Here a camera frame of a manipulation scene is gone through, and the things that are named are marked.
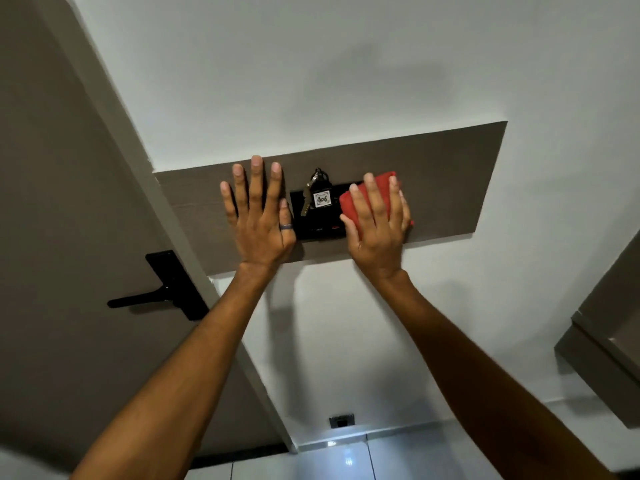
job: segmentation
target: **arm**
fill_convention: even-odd
[[[262,209],[260,157],[252,158],[247,202],[244,170],[233,168],[236,208],[228,183],[220,190],[243,258],[236,275],[202,322],[119,412],[71,476],[82,479],[182,478],[225,384],[236,349],[262,292],[293,245],[287,201],[278,201],[282,169],[271,167]]]
[[[373,176],[365,176],[371,209],[354,185],[362,227],[341,216],[349,252],[398,316],[460,421],[505,479],[613,479],[544,405],[432,306],[401,269],[409,207],[390,179],[390,217]]]

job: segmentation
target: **wood grain panel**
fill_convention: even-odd
[[[507,123],[459,128],[265,158],[282,164],[287,190],[299,190],[316,167],[333,184],[395,170],[412,206],[409,242],[473,233]],[[156,173],[191,245],[209,274],[233,271],[239,256],[227,228],[219,183],[234,162]],[[240,161],[249,170],[249,160]],[[300,244],[291,260],[344,256],[343,239]]]

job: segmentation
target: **hand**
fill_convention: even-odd
[[[293,229],[280,230],[280,225],[291,224],[291,213],[286,199],[280,197],[282,167],[274,162],[267,189],[264,210],[262,209],[262,181],[264,163],[262,158],[251,158],[251,184],[247,200],[246,182],[242,165],[233,166],[236,185],[236,206],[231,195],[231,186],[220,183],[220,193],[225,203],[229,225],[236,233],[236,247],[242,257],[241,268],[248,267],[253,273],[265,273],[270,280],[289,256],[296,243]]]
[[[349,188],[362,228],[362,240],[356,224],[350,218],[342,214],[340,220],[347,229],[347,242],[353,260],[371,284],[377,287],[392,280],[401,270],[402,244],[411,223],[411,213],[395,175],[389,177],[389,218],[387,206],[371,173],[364,176],[364,183],[371,209],[356,184]]]

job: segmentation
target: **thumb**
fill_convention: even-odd
[[[344,222],[344,227],[347,230],[347,245],[349,247],[349,252],[354,254],[360,247],[360,236],[358,235],[356,223],[344,214],[340,214],[340,220]]]

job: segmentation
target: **door handle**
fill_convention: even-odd
[[[172,250],[150,253],[145,258],[163,285],[149,293],[111,299],[107,302],[109,308],[171,301],[191,321],[202,320],[209,313],[209,307]]]

